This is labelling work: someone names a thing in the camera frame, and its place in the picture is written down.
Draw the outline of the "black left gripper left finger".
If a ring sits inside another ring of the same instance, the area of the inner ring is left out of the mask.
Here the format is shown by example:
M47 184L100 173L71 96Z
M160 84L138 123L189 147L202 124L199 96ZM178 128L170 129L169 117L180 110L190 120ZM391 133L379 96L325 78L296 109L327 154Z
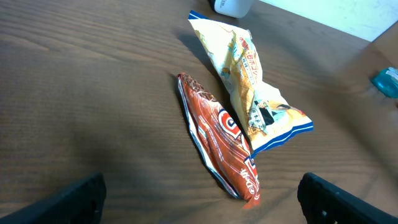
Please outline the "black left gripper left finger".
M97 172L2 217L1 224L99 224L105 198L104 177Z

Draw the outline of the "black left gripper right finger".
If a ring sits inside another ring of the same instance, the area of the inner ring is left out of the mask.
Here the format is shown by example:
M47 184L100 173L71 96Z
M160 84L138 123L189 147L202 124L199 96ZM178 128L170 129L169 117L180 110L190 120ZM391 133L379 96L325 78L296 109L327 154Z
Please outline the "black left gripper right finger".
M311 172L303 175L297 199L307 223L397 224L397 217Z

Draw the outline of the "yellow wet wipes bag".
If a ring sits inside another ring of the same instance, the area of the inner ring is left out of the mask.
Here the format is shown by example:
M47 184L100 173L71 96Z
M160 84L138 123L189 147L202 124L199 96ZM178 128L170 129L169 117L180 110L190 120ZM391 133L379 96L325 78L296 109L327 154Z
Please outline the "yellow wet wipes bag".
M190 11L188 21L227 89L255 154L313 130L313 121L263 82L262 66L247 29Z

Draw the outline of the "red brown snack bar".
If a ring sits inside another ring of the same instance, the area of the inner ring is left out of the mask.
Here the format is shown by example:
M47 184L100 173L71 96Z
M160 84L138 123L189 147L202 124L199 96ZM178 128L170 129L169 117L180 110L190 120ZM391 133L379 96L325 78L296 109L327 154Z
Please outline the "red brown snack bar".
M189 133L206 168L244 208L261 203L261 188L244 134L216 98L186 73L177 75Z

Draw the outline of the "blue mouthwash bottle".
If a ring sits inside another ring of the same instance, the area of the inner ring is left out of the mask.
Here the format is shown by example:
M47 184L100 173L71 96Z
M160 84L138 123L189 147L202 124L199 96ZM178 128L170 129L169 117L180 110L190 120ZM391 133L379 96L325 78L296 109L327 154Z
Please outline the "blue mouthwash bottle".
M371 83L384 95L397 99L397 68L388 67L371 79Z

